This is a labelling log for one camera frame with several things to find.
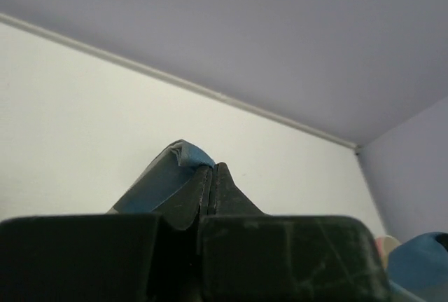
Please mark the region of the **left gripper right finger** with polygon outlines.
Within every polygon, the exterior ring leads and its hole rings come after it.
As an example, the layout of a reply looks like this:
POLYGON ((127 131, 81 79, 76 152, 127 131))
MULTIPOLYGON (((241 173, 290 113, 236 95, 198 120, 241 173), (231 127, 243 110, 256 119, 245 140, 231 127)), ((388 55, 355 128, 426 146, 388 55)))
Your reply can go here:
POLYGON ((390 301, 374 238, 346 216, 274 216, 213 169, 198 231, 205 301, 390 301))

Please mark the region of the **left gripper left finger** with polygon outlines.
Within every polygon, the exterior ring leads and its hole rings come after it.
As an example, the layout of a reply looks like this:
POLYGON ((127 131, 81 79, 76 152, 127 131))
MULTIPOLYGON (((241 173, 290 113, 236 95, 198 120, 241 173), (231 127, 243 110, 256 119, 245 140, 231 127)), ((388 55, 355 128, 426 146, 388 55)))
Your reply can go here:
POLYGON ((201 167, 149 214, 15 217, 1 223, 2 301, 201 301, 201 167))

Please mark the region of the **blue beige placemat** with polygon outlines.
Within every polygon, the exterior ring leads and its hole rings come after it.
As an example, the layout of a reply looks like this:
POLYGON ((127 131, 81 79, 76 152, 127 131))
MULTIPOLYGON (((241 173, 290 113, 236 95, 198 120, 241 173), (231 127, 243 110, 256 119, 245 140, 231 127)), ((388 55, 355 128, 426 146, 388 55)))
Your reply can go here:
MULTIPOLYGON (((178 140, 162 150, 111 208, 118 214, 149 214, 184 185, 201 167, 215 163, 197 146, 178 140)), ((206 214, 211 188, 206 192, 197 225, 197 267, 201 290, 201 254, 198 248, 200 221, 206 214)), ((391 288, 390 301, 447 300, 447 234, 430 232, 412 238, 395 248, 387 258, 377 249, 391 288)))

